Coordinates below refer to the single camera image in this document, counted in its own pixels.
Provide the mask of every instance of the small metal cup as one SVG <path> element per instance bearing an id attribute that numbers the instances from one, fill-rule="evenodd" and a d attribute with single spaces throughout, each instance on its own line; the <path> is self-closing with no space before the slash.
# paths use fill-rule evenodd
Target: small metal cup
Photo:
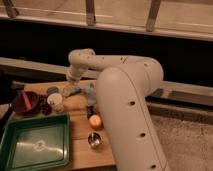
<path id="1" fill-rule="evenodd" d="M 101 136 L 96 132 L 90 133 L 88 143 L 92 149 L 96 149 L 102 144 Z"/>

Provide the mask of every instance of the red object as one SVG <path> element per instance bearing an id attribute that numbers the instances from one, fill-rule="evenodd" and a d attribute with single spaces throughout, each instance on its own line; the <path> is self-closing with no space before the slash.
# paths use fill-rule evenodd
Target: red object
<path id="1" fill-rule="evenodd" d="M 24 97 L 23 94 L 20 93 L 19 95 L 17 95 L 13 102 L 12 102 L 12 108 L 14 110 L 14 112 L 16 113 L 31 113 L 31 112 L 36 112 L 35 109 L 38 107 L 39 104 L 39 96 L 37 93 L 32 92 L 32 91 L 25 91 L 25 94 L 28 97 L 29 103 L 31 105 L 31 107 L 27 107 L 26 103 L 24 101 Z"/>
<path id="2" fill-rule="evenodd" d="M 25 93 L 25 91 L 22 91 L 22 96 L 23 96 L 25 107 L 27 108 L 27 110 L 32 109 L 30 100 L 29 100 L 27 94 Z"/>
<path id="3" fill-rule="evenodd" d="M 89 125 L 94 130 L 101 130 L 102 129 L 102 120 L 99 115 L 92 115 L 89 118 Z"/>

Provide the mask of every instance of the metal railing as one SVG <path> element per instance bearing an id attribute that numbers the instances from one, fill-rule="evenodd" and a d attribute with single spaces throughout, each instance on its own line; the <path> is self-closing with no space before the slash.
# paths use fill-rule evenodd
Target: metal railing
<path id="1" fill-rule="evenodd" d="M 0 13 L 1 19 L 13 19 L 13 20 L 21 20 L 21 21 L 24 20 L 24 21 L 47 23 L 47 24 L 66 25 L 66 26 L 72 26 L 72 27 L 86 27 L 86 28 L 92 28 L 92 29 L 121 31 L 121 32 L 128 32 L 128 33 L 139 33 L 139 34 L 147 34 L 147 35 L 180 37 L 180 38 L 190 38 L 190 39 L 213 41 L 213 26 L 211 24 L 212 22 L 210 22 L 210 24 L 205 24 L 206 22 L 204 22 L 203 24 L 199 24 L 199 23 L 196 24 L 196 23 L 186 23 L 184 21 L 183 22 L 178 21 L 178 22 L 174 23 L 173 25 L 172 25 L 172 23 L 168 23 L 168 27 L 167 27 L 167 24 L 166 25 L 159 24 L 162 22 L 166 22 L 166 21 L 161 21 L 161 20 L 166 19 L 166 17 L 170 17 L 169 15 L 164 14 L 164 12 L 162 10 L 169 9 L 171 7 L 170 6 L 171 2 L 172 3 L 175 2 L 175 4 L 173 4 L 173 7 L 171 10 L 173 10 L 177 4 L 186 5 L 183 8 L 185 10 L 187 10 L 187 8 L 191 7 L 191 5 L 198 6 L 198 4 L 200 4 L 201 1 L 199 1 L 199 3 L 197 3 L 197 1 L 196 1 L 195 3 L 191 3 L 191 4 L 184 3 L 185 1 L 184 2 L 181 1 L 179 3 L 179 1 L 176 2 L 175 0 L 174 1 L 172 1 L 172 0 L 167 0 L 167 1 L 161 1 L 161 0 L 143 1 L 143 0 L 141 0 L 141 1 L 137 1 L 137 3 L 140 2 L 140 3 L 138 3 L 139 5 L 148 4 L 146 7 L 143 7 L 140 10 L 139 10 L 139 8 L 137 8 L 136 10 L 138 10 L 137 11 L 138 16 L 133 16 L 134 19 L 136 18 L 139 25 L 138 24 L 132 25 L 129 22 L 125 23 L 125 21 L 122 23 L 119 23 L 120 18 L 116 18 L 117 16 L 113 16 L 113 14 L 111 16 L 110 15 L 104 16 L 106 18 L 108 17 L 107 21 L 106 21 L 106 18 L 103 21 L 99 21 L 98 19 L 100 19 L 100 17 L 103 17 L 103 16 L 98 15 L 96 10 L 100 10 L 100 9 L 98 9 L 98 7 L 99 7 L 98 5 L 100 5 L 102 3 L 102 1 L 95 1 L 95 0 L 81 1 L 81 5 L 83 5 L 83 7 L 79 6 L 79 8 L 81 9 L 80 10 L 81 12 L 78 12 L 78 13 L 71 12 L 71 11 L 60 11 L 60 10 L 54 10 L 54 9 L 49 10 L 49 9 L 43 8 L 42 5 L 41 5 L 40 9 L 34 8 L 33 5 L 30 8 L 27 8 L 26 6 L 15 6 L 12 3 L 12 0 L 2 0 L 2 2 L 3 2 L 3 6 L 5 7 L 7 16 Z M 209 13 L 209 17 L 206 17 L 206 18 L 209 18 L 211 20 L 211 9 L 213 9 L 212 8 L 213 4 L 203 4 L 202 6 L 208 9 L 207 10 L 208 12 L 205 13 L 205 16 L 208 16 L 208 13 Z M 108 13 L 107 9 L 103 8 L 103 10 L 105 10 L 105 11 L 102 11 L 102 13 Z M 32 15 L 26 15 L 24 13 L 22 14 L 22 11 L 26 12 L 27 10 L 31 11 Z M 67 15 L 68 17 L 63 18 L 63 16 L 60 16 L 58 18 L 57 17 L 54 18 L 54 17 L 50 17 L 50 16 L 47 17 L 45 15 L 42 16 L 42 14 L 39 14 L 38 16 L 34 15 L 35 13 L 37 14 L 39 12 L 44 13 L 45 15 L 46 15 L 46 13 L 47 13 L 47 15 L 49 15 L 49 13 L 54 13 L 56 15 L 59 15 L 59 13 L 60 13 L 60 15 L 63 15 L 63 16 Z M 70 17 L 71 15 L 73 15 L 75 17 L 77 15 L 79 15 L 79 16 L 77 17 L 77 19 L 72 19 L 72 17 Z"/>

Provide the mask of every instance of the white cup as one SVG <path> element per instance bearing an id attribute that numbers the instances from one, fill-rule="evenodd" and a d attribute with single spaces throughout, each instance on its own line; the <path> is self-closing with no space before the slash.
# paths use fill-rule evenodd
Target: white cup
<path id="1" fill-rule="evenodd" d="M 53 93 L 47 97 L 47 103 L 52 107 L 55 112 L 63 112 L 63 97 L 60 93 Z"/>

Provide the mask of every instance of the bowl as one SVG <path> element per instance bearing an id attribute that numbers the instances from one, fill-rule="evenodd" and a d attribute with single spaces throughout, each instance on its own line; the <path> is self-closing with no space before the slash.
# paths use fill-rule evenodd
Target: bowl
<path id="1" fill-rule="evenodd" d="M 13 108 L 14 112 L 16 112 L 18 114 L 33 112 L 39 104 L 39 96 L 37 93 L 35 93 L 33 91 L 25 91 L 25 93 L 29 99 L 31 108 L 27 109 L 23 95 L 22 95 L 22 93 L 20 93 L 14 98 L 14 100 L 12 102 L 12 108 Z"/>

